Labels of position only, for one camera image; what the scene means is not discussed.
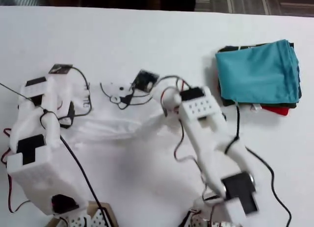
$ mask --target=stack of folded clothes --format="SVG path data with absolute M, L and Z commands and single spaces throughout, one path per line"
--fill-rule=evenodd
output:
M 302 95 L 299 62 L 293 47 L 293 43 L 281 40 L 221 49 L 216 59 L 224 106 L 254 103 L 287 115 Z

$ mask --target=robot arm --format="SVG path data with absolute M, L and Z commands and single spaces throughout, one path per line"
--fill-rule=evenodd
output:
M 204 182 L 224 200 L 226 219 L 246 226 L 246 215 L 258 210 L 253 194 L 254 164 L 250 153 L 239 139 L 232 143 L 227 156 L 236 162 L 241 173 L 224 179 L 219 176 L 215 151 L 225 152 L 234 135 L 228 133 L 227 122 L 209 88 L 176 91 L 164 105 L 169 111 L 178 108 L 179 119 L 197 155 Z
M 172 101 L 172 105 L 179 107 L 179 119 L 195 150 L 206 184 L 220 197 L 225 198 L 226 187 L 217 174 L 214 152 L 225 152 L 233 136 L 228 133 L 227 122 L 217 101 L 208 87 L 196 87 L 176 93 Z M 227 155 L 243 172 L 254 177 L 254 166 L 241 140 L 232 144 Z
M 59 150 L 66 151 L 58 121 L 70 109 L 71 96 L 61 92 L 72 91 L 66 77 L 49 74 L 21 87 L 21 94 L 30 100 L 19 97 L 18 119 L 10 136 L 13 154 L 8 156 L 7 172 L 46 215 L 67 216 L 88 206 L 85 183 L 66 178 L 55 157 Z M 44 114 L 43 109 L 53 113 Z

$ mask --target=folded teal towel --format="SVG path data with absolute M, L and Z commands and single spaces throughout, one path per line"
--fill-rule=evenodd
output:
M 236 102 L 299 102 L 298 59 L 287 40 L 216 54 L 221 96 Z

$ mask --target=red cloth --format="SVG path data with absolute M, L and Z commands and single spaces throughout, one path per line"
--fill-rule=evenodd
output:
M 283 116 L 288 115 L 288 112 L 289 112 L 289 108 L 286 108 L 286 107 L 262 106 L 262 108 L 268 111 L 283 115 Z

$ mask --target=white table surface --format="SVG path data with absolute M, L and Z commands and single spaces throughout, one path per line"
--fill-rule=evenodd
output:
M 293 215 L 291 226 L 311 226 L 314 221 L 313 30 L 313 18 L 0 7 L 0 80 L 18 89 L 23 81 L 46 73 L 54 63 L 73 63 L 94 83 L 100 79 L 133 79 L 144 68 L 161 75 L 178 74 L 193 85 L 209 84 L 215 89 L 212 59 L 218 49 L 225 45 L 288 39 L 295 43 L 300 61 L 302 99 L 288 117 L 267 111 L 245 114 L 242 137 L 247 146 L 273 167 L 275 189 Z M 1 128 L 11 127 L 16 118 L 13 109 L 17 97 L 0 88 L 0 99 Z M 235 109 L 224 111 L 234 126 Z M 7 144 L 3 136 L 1 151 Z M 202 191 L 194 165 L 177 164 L 171 148 L 133 148 L 127 155 L 124 149 L 121 145 L 116 153 L 102 150 L 89 156 L 78 154 L 100 200 L 111 204 L 122 227 L 177 226 Z M 97 155 L 107 162 L 93 163 L 93 156 Z M 118 164 L 115 170 L 109 170 L 108 167 L 114 167 L 110 161 Z M 227 161 L 223 164 L 224 171 L 225 167 L 234 167 Z M 270 174 L 260 162 L 256 161 L 256 166 L 264 181 L 259 187 L 264 201 L 259 203 L 261 211 L 250 218 L 250 224 L 286 226 L 288 215 L 272 196 Z M 9 214 L 7 191 L 5 170 L 0 167 L 0 219 L 5 226 L 44 226 L 50 219 L 32 204 L 17 214 Z M 16 183 L 13 192 L 12 205 L 17 206 L 25 197 Z

